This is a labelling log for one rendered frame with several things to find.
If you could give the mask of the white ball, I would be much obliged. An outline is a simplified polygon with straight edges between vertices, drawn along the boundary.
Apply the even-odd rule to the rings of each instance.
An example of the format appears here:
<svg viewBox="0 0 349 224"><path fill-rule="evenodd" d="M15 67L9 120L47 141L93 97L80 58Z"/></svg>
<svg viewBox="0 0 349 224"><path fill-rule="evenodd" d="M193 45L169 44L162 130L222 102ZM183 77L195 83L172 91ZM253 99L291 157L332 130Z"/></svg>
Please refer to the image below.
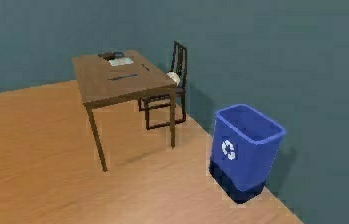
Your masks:
<svg viewBox="0 0 349 224"><path fill-rule="evenodd" d="M169 78L171 78L176 83L176 85L180 84L181 79L180 79L180 77L179 77L179 75L177 73L175 73L175 72L168 72L167 76Z"/></svg>

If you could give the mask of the dark wooden chair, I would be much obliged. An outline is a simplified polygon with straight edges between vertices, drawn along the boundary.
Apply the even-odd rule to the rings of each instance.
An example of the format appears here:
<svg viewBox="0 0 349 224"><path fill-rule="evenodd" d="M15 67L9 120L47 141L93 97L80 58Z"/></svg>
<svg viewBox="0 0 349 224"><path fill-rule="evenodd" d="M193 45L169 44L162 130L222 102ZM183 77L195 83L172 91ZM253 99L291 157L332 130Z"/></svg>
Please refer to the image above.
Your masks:
<svg viewBox="0 0 349 224"><path fill-rule="evenodd" d="M188 50L183 44L179 43L178 41L175 41L173 44L171 65L168 72L177 73L181 79L180 84L177 85L176 88L176 95L180 98L182 117L180 119L175 120L176 124L181 124L186 121L186 84L188 75ZM169 93L150 96L147 98L140 98L138 100L138 109L139 111L143 111L145 114L145 127L147 130L162 128L170 125L170 122L164 122L155 125L150 124L151 110L166 108L170 105L171 103Z"/></svg>

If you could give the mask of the brown wooden table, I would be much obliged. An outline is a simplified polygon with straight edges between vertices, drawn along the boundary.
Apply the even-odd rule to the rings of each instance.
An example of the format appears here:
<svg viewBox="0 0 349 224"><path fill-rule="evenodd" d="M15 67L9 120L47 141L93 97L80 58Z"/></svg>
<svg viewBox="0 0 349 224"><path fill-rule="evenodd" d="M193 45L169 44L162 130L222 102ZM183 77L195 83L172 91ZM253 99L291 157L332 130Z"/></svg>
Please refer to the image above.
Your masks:
<svg viewBox="0 0 349 224"><path fill-rule="evenodd" d="M93 114L94 109L169 93L171 147L175 147L176 83L138 51L126 50L124 55L131 58L134 63L111 66L107 60L100 58L97 54L72 58L81 101L88 115L103 172L107 172L108 169ZM143 68L141 64L145 64L150 71ZM118 81L107 80L134 73L138 76Z"/></svg>

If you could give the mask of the long dark pencil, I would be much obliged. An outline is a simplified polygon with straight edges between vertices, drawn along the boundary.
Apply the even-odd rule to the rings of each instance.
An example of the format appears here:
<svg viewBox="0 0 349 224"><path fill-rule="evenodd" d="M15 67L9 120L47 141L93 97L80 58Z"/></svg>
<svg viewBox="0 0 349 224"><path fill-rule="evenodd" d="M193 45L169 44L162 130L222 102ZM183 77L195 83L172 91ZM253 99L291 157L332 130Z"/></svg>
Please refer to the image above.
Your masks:
<svg viewBox="0 0 349 224"><path fill-rule="evenodd" d="M109 80L109 81L118 81L118 80L122 80L122 79L126 79L126 78L136 77L136 76L138 76L137 73L126 74L126 75L121 75L121 76L117 76L117 77L108 78L107 80Z"/></svg>

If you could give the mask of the blue recycling bin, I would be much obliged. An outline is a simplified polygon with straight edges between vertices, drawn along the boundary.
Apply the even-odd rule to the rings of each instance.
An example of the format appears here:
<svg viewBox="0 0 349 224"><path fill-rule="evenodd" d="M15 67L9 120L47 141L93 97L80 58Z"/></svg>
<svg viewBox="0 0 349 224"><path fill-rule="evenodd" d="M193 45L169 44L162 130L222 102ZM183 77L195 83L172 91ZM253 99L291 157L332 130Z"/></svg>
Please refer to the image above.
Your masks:
<svg viewBox="0 0 349 224"><path fill-rule="evenodd" d="M247 104L216 112L209 172L235 203L263 191L285 134L279 123Z"/></svg>

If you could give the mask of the dark flat book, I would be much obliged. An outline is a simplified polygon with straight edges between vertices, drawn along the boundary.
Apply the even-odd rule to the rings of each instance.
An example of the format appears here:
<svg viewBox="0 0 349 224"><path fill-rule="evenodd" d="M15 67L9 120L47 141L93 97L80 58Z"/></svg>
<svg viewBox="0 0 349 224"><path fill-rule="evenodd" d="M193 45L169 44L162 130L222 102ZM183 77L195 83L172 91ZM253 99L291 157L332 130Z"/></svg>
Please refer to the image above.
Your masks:
<svg viewBox="0 0 349 224"><path fill-rule="evenodd" d="M106 53L100 53L99 57L104 60L114 60L118 58L123 58L124 53L123 52L106 52Z"/></svg>

